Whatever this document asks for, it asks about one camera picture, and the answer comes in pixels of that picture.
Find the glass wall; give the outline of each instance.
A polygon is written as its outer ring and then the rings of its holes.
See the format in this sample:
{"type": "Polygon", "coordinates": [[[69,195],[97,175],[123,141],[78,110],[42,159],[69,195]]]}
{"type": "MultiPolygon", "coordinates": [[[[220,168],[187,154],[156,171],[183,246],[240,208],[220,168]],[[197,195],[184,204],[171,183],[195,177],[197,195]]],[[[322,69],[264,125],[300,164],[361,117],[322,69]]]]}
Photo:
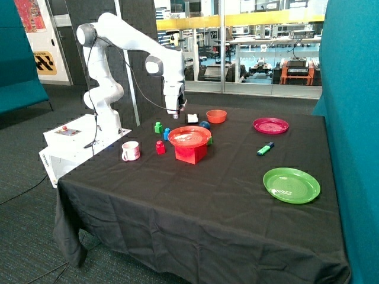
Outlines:
{"type": "Polygon", "coordinates": [[[155,0],[161,44],[180,46],[188,91],[319,98],[327,0],[155,0]]]}

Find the red plate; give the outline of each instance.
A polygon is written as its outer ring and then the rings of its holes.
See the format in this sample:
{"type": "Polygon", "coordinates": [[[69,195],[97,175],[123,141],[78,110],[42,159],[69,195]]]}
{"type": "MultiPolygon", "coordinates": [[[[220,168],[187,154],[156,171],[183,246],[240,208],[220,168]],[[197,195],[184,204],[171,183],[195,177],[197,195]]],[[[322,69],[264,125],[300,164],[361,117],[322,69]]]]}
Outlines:
{"type": "Polygon", "coordinates": [[[208,142],[211,132],[200,126],[183,126],[172,130],[168,140],[177,147],[196,148],[208,142]]]}
{"type": "Polygon", "coordinates": [[[263,117],[253,122],[254,128],[266,134],[279,134],[286,132],[289,128],[288,122],[278,118],[263,117]]]}

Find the green plate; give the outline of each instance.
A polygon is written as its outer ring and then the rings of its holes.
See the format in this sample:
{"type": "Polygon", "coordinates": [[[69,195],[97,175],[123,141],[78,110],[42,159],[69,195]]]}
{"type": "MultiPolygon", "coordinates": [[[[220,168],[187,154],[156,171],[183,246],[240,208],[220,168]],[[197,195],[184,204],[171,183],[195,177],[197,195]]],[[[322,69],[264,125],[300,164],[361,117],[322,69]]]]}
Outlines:
{"type": "Polygon", "coordinates": [[[313,176],[289,167],[269,170],[263,183],[273,197],[292,204],[308,203],[320,193],[320,185],[313,176]]]}

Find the teal panel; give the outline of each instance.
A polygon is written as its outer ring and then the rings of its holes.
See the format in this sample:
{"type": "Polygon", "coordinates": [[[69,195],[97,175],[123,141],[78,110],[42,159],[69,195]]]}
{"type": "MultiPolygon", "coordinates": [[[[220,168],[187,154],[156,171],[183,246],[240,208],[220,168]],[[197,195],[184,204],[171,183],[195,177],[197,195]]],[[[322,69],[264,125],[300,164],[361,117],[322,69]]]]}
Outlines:
{"type": "Polygon", "coordinates": [[[0,87],[0,114],[47,101],[42,84],[37,79],[0,87]]]}
{"type": "Polygon", "coordinates": [[[38,76],[24,28],[0,28],[0,41],[0,87],[38,76]]]}
{"type": "Polygon", "coordinates": [[[329,0],[321,43],[326,118],[352,283],[379,279],[379,5],[329,0]]]}
{"type": "Polygon", "coordinates": [[[22,28],[14,0],[1,0],[0,28],[22,28]]]}
{"type": "Polygon", "coordinates": [[[0,113],[47,101],[33,52],[13,0],[2,0],[0,17],[0,113]]]}

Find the plastic plate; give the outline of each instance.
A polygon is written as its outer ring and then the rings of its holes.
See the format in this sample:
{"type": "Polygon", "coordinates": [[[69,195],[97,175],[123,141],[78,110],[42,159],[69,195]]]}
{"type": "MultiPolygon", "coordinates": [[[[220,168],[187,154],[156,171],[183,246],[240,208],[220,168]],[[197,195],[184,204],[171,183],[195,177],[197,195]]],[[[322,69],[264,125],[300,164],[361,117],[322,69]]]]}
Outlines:
{"type": "Polygon", "coordinates": [[[183,126],[172,130],[168,140],[177,147],[196,148],[208,142],[211,132],[200,126],[183,126]]]}
{"type": "Polygon", "coordinates": [[[320,193],[320,185],[313,176],[289,167],[269,170],[263,183],[273,197],[292,204],[308,203],[320,193]]]}
{"type": "Polygon", "coordinates": [[[254,128],[266,134],[280,134],[289,128],[288,122],[273,117],[258,118],[253,122],[254,128]]]}

